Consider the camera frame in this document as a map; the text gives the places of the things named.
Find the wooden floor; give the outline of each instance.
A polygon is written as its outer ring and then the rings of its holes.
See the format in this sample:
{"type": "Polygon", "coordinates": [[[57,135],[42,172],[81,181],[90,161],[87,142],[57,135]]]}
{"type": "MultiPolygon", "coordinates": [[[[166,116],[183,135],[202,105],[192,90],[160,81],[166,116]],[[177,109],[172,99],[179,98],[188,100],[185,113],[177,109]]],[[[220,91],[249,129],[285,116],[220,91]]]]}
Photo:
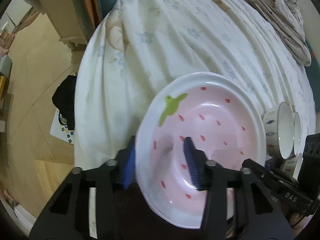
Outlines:
{"type": "Polygon", "coordinates": [[[35,159],[52,159],[54,163],[71,164],[70,167],[74,160],[73,145],[49,134],[56,110],[51,97],[69,74],[78,71],[84,52],[72,52],[58,40],[48,17],[40,14],[16,34],[8,54],[13,64],[3,114],[7,128],[6,133],[0,134],[0,180],[34,216],[39,215],[48,200],[44,177],[54,174],[56,183],[68,169],[46,163],[50,167],[47,173],[45,165],[35,159]]]}

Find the black bag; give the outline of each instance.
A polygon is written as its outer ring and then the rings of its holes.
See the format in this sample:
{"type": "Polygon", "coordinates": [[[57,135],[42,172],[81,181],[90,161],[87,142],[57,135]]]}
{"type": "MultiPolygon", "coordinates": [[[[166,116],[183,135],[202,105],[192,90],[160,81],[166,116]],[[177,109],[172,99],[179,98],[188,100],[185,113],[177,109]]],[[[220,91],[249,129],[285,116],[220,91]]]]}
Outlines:
{"type": "Polygon", "coordinates": [[[75,91],[77,76],[67,76],[57,87],[52,96],[52,103],[59,109],[59,123],[61,123],[60,115],[67,120],[68,130],[75,129],[75,91]]]}

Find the blue flower print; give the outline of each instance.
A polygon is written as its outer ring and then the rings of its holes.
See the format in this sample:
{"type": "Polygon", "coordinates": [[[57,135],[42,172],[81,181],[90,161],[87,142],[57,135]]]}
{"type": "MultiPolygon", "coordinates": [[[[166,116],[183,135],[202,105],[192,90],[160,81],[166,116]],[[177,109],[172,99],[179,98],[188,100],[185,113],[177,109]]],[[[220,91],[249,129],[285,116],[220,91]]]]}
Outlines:
{"type": "Polygon", "coordinates": [[[225,16],[225,17],[223,17],[223,19],[224,19],[225,22],[231,23],[231,22],[230,22],[230,19],[229,19],[228,17],[225,16]]]}
{"type": "Polygon", "coordinates": [[[98,50],[98,57],[102,57],[104,53],[104,46],[101,45],[98,50]]]}
{"type": "Polygon", "coordinates": [[[235,78],[236,78],[236,74],[235,74],[235,72],[233,71],[233,69],[231,68],[230,64],[229,64],[227,61],[225,61],[225,62],[223,63],[223,66],[224,66],[224,68],[225,68],[225,71],[226,71],[227,75],[228,75],[230,78],[235,79],[235,78]]]}
{"type": "Polygon", "coordinates": [[[124,65],[124,56],[123,56],[123,53],[118,52],[117,56],[118,56],[118,65],[123,66],[123,65],[124,65]]]}
{"type": "Polygon", "coordinates": [[[200,37],[200,32],[198,32],[197,30],[195,30],[195,29],[187,29],[187,31],[188,31],[188,34],[190,35],[190,36],[192,36],[192,37],[194,37],[195,39],[198,39],[199,37],[200,37]]]}
{"type": "Polygon", "coordinates": [[[254,86],[251,82],[247,83],[247,88],[249,91],[254,92],[254,86]]]}
{"type": "Polygon", "coordinates": [[[177,10],[179,7],[177,6],[177,3],[175,3],[175,4],[171,5],[171,8],[172,8],[173,10],[177,10]]]}
{"type": "Polygon", "coordinates": [[[171,6],[171,8],[173,9],[173,10],[177,10],[179,7],[178,7],[178,2],[172,2],[172,1],[170,1],[170,0],[162,0],[164,3],[165,3],[165,5],[167,5],[167,6],[171,6]]]}
{"type": "Polygon", "coordinates": [[[138,33],[140,40],[142,43],[147,43],[147,44],[151,44],[153,42],[153,34],[152,33],[148,33],[148,32],[144,32],[144,33],[138,33]]]}
{"type": "Polygon", "coordinates": [[[164,2],[166,5],[170,5],[170,4],[171,4],[171,1],[170,1],[170,0],[163,0],[163,2],[164,2]]]}
{"type": "Polygon", "coordinates": [[[226,33],[222,35],[222,39],[229,44],[231,43],[231,39],[229,38],[229,36],[226,33]]]}

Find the pink plate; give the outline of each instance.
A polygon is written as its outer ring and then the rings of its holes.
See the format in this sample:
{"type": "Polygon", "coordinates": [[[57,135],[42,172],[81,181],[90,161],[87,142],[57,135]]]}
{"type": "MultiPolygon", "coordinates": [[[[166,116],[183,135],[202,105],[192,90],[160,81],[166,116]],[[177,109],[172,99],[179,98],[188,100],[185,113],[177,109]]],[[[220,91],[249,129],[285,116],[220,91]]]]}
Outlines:
{"type": "MultiPolygon", "coordinates": [[[[137,135],[138,183],[149,206],[161,217],[180,227],[199,228],[206,191],[192,185],[183,154],[187,136],[208,159],[234,170],[240,170],[248,158],[264,163],[265,136],[259,113],[245,93],[217,74],[183,76],[156,96],[137,135]],[[149,116],[152,122],[145,123],[149,116]]],[[[232,189],[227,196],[230,218],[232,189]]]]}

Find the cable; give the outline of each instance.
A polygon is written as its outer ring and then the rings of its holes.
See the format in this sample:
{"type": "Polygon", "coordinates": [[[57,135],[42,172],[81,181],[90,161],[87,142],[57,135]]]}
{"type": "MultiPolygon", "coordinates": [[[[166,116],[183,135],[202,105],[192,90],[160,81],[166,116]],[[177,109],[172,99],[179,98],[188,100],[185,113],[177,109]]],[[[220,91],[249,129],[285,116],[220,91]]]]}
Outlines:
{"type": "Polygon", "coordinates": [[[296,225],[298,225],[306,216],[303,216],[302,218],[300,218],[298,220],[298,222],[296,222],[293,226],[291,226],[291,228],[294,228],[296,225]]]}

